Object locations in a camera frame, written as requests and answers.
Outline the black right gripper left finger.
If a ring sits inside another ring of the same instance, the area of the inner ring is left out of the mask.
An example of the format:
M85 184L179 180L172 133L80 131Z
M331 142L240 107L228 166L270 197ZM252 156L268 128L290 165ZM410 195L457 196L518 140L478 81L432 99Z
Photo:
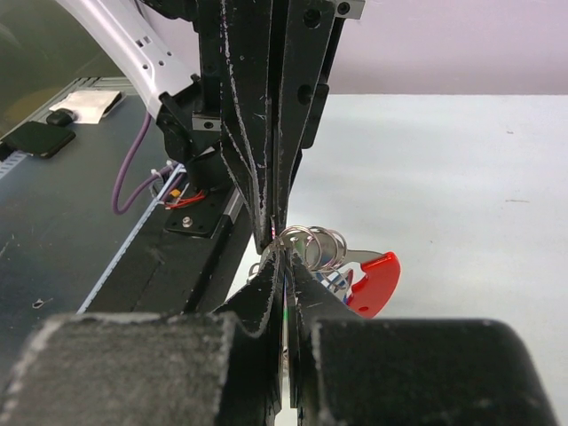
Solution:
M271 425L284 255L211 313L48 318L1 394L4 425Z

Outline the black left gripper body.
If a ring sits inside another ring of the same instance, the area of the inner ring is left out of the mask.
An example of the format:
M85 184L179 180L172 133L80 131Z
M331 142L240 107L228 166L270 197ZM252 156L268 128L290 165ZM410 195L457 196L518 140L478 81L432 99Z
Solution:
M192 23L199 35L201 82L205 96L206 111L219 110L221 105L221 35L220 3L222 1L196 1L193 4ZM272 111L275 115L273 129L276 130L279 109L279 86L282 70L283 44L286 33L288 3L291 1L272 1L272 40L274 53L271 56L271 88L273 95ZM313 145L324 106L329 93L327 80L335 58L335 52L346 20L358 20L362 16L362 1L330 1L335 6L335 18L328 40L326 54L312 99L312 106L305 124L300 147L308 149Z

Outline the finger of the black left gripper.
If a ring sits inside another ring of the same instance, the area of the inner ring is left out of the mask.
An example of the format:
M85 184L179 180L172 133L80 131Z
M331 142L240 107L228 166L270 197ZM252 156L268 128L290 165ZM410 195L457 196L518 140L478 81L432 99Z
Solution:
M256 251L274 239L272 1L222 1L222 157L244 198Z
M272 216L277 234L286 228L293 168L320 78L334 18L335 6L330 1L288 3L273 150Z

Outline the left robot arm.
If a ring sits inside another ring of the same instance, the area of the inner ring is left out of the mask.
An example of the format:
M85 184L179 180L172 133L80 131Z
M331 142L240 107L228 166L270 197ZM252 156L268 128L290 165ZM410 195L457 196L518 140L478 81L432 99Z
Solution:
M312 145L346 20L361 1L152 1L193 24L199 61L186 65L128 1L66 1L133 84L186 165L212 150L241 193L258 250L286 226L301 152Z

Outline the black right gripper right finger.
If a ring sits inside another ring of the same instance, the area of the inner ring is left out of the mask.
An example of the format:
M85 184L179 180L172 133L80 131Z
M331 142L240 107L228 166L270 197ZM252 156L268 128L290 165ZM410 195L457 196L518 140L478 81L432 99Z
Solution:
M555 425L524 342L493 319L363 319L286 254L301 425Z

